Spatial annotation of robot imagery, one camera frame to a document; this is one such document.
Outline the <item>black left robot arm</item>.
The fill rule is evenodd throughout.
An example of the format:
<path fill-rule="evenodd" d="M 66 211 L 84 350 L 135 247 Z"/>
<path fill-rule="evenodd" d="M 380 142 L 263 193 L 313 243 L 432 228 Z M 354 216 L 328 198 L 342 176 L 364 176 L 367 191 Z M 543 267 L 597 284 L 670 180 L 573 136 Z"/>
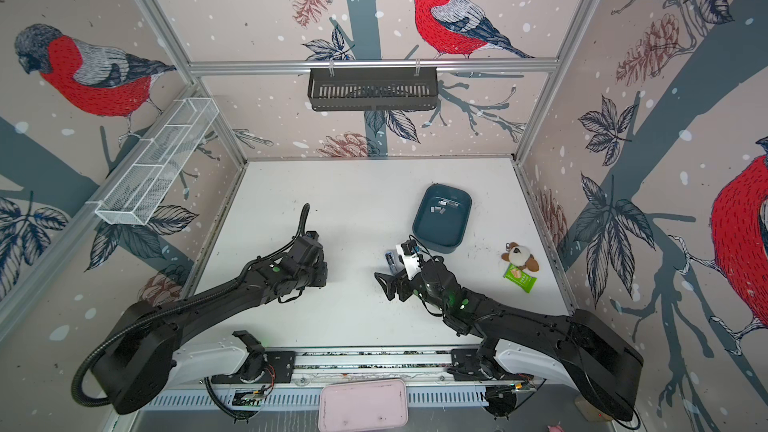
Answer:
<path fill-rule="evenodd" d="M 235 278 L 188 298 L 152 306 L 132 304 L 74 373 L 70 392 L 88 408 L 128 414 L 149 404 L 181 368 L 174 354 L 191 339 L 246 310 L 285 304 L 327 283 L 319 234 L 306 229 L 304 204 L 295 234 L 278 250 L 246 263 Z"/>

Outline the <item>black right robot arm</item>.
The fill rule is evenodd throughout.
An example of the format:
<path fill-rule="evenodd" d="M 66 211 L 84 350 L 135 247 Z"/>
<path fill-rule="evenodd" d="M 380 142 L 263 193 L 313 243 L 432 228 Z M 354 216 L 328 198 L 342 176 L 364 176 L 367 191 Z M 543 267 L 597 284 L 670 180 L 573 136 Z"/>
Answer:
<path fill-rule="evenodd" d="M 593 313 L 577 309 L 570 315 L 547 315 L 504 305 L 461 286 L 439 258 L 424 262 L 408 277 L 376 273 L 388 300 L 411 297 L 437 307 L 437 316 L 458 336 L 475 336 L 475 350 L 452 350 L 448 372 L 458 381 L 502 381 L 515 376 L 552 377 L 557 371 L 514 362 L 498 351 L 501 342 L 515 352 L 530 349 L 548 357 L 581 395 L 614 419 L 630 421 L 643 368 L 643 358 Z"/>

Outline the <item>teal plastic tray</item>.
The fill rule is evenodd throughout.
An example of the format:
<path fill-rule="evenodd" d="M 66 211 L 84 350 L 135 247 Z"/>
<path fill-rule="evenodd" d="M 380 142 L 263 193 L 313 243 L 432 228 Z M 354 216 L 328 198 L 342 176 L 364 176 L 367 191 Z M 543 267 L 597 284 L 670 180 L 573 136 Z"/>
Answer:
<path fill-rule="evenodd" d="M 444 206 L 444 214 L 430 212 L 431 206 Z M 462 243 L 472 207 L 464 190 L 440 183 L 425 191 L 412 224 L 413 235 L 430 251 L 452 253 Z"/>

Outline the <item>green snack packet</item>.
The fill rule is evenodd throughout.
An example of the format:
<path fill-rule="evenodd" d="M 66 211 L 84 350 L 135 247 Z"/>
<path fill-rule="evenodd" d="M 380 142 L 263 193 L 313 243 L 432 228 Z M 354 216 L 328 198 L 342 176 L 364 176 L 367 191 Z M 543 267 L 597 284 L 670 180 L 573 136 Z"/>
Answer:
<path fill-rule="evenodd" d="M 508 265 L 504 278 L 519 286 L 525 293 L 530 293 L 537 281 L 535 277 L 514 264 Z"/>

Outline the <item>brown plush dog toy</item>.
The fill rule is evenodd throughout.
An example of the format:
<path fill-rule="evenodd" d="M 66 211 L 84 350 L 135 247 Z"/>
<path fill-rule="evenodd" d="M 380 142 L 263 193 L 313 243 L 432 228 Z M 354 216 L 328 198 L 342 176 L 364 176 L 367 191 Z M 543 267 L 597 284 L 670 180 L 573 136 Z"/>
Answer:
<path fill-rule="evenodd" d="M 520 270 L 534 273 L 540 270 L 539 263 L 530 249 L 516 242 L 509 242 L 505 245 L 505 252 L 501 258 Z"/>

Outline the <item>pink plastic box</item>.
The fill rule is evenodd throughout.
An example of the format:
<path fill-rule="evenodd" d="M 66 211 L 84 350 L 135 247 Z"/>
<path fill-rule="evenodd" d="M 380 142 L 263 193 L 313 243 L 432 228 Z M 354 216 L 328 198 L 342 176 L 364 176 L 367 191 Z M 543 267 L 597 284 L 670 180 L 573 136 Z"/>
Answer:
<path fill-rule="evenodd" d="M 407 389 L 401 379 L 334 384 L 320 394 L 320 431 L 378 431 L 403 427 L 408 420 Z"/>

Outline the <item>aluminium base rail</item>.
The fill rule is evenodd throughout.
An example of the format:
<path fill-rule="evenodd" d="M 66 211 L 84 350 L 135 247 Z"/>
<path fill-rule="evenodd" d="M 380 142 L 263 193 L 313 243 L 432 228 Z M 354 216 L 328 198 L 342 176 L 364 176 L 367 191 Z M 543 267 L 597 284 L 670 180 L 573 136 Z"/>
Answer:
<path fill-rule="evenodd" d="M 519 345 L 503 345 L 499 360 L 528 379 L 460 381 L 448 369 L 460 363 L 447 347 L 366 347 L 304 348 L 284 366 L 290 379 L 280 382 L 264 399 L 254 393 L 257 384 L 235 384 L 227 379 L 213 385 L 227 407 L 242 411 L 304 411 L 319 407 L 322 389 L 358 381 L 400 379 L 406 385 L 411 407 L 482 407 L 487 404 L 486 389 L 504 384 L 522 385 L 527 394 L 538 386 L 565 385 L 573 388 L 564 367 L 557 361 Z"/>

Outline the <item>white mesh wall shelf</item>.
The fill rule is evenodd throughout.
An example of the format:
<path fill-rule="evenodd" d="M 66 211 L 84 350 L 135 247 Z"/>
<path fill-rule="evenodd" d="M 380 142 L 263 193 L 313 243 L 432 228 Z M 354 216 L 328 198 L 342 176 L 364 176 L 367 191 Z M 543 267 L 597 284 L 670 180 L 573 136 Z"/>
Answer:
<path fill-rule="evenodd" d="M 159 132 L 139 142 L 140 154 L 100 201 L 96 215 L 110 225 L 147 224 L 218 115 L 211 98 L 178 101 Z"/>

